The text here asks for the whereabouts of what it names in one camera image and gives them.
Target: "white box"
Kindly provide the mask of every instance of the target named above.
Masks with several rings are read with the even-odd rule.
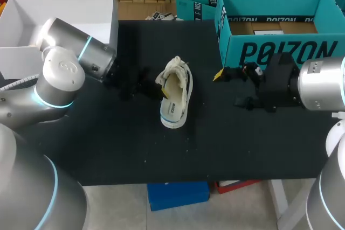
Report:
[[[117,7],[116,0],[8,0],[0,16],[0,72],[5,79],[40,73],[41,53],[30,45],[51,17],[116,49]]]

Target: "yellow tag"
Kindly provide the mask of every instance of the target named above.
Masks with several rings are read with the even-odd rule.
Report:
[[[169,99],[169,96],[167,92],[164,90],[163,86],[162,86],[162,93],[165,95],[165,98]]]
[[[222,75],[224,68],[222,68],[214,77],[213,81],[215,81],[218,77],[220,77]]]

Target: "shoe insole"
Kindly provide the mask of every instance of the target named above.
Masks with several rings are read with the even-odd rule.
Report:
[[[182,88],[176,74],[168,76],[164,90],[169,99],[162,100],[161,116],[168,122],[177,122],[182,117]]]

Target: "brown cardboard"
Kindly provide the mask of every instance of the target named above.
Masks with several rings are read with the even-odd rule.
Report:
[[[284,34],[318,33],[314,23],[305,22],[276,22],[276,23],[252,23],[230,22],[232,35],[249,35],[254,31],[282,30]]]
[[[230,22],[229,26],[232,35],[254,34],[251,22]]]
[[[252,23],[253,31],[281,30],[279,23]]]
[[[280,22],[280,27],[284,34],[291,33],[318,33],[313,22]]]
[[[175,3],[128,3],[119,1],[119,20],[145,20],[154,12],[176,15]]]

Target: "black table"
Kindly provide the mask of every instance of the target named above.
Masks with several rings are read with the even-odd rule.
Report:
[[[254,93],[249,81],[212,82],[222,68],[213,21],[120,21],[118,53],[153,78],[176,55],[188,62],[187,122],[165,128],[158,101],[122,102],[87,79],[68,117],[18,131],[83,185],[312,178],[324,166],[330,113],[247,111],[232,104]]]

